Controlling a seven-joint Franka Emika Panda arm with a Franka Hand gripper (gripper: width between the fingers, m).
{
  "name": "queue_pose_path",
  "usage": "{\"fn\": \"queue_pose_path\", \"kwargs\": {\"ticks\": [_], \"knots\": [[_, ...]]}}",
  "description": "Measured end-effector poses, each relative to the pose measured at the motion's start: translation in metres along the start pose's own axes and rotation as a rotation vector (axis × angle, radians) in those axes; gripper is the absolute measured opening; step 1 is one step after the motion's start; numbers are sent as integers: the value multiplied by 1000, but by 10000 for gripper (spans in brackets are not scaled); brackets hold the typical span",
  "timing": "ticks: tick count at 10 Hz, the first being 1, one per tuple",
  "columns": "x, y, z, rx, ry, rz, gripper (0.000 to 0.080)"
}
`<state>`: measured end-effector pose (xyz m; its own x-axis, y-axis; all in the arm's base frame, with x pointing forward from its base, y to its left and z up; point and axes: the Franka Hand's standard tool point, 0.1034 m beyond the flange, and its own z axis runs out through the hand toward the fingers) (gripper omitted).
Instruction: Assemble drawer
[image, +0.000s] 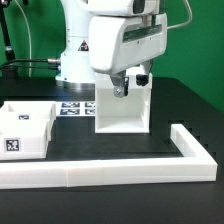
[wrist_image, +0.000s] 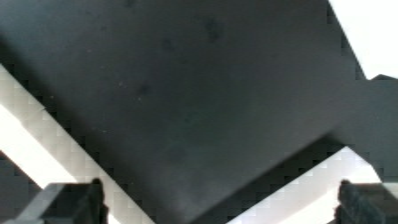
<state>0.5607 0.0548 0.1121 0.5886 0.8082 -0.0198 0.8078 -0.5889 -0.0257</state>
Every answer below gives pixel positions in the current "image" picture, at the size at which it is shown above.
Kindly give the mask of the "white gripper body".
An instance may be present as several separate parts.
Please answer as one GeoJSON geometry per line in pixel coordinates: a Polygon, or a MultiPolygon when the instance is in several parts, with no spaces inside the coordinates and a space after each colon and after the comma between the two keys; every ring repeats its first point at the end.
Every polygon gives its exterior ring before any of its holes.
{"type": "Polygon", "coordinates": [[[114,75],[165,52],[167,16],[94,16],[89,25],[89,60],[97,73],[114,75]]]}

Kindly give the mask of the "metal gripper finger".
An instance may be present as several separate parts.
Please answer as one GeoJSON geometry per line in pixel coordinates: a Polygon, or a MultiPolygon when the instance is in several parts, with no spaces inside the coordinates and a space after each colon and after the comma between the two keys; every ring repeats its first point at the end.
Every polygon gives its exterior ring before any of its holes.
{"type": "Polygon", "coordinates": [[[138,86],[146,86],[148,84],[151,68],[151,61],[146,61],[140,65],[140,72],[136,75],[136,84],[138,86]]]}
{"type": "Polygon", "coordinates": [[[123,98],[128,95],[129,77],[125,71],[112,75],[110,77],[114,86],[114,96],[123,98]]]}

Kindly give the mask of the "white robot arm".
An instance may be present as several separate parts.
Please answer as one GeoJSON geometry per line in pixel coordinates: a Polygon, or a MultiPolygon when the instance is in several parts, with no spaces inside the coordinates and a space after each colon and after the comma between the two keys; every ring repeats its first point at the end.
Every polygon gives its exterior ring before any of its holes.
{"type": "Polygon", "coordinates": [[[128,94],[126,72],[140,67],[137,84],[149,82],[152,60],[165,52],[167,15],[160,0],[60,0],[66,24],[66,47],[56,83],[83,89],[105,74],[114,95],[128,94]]]}

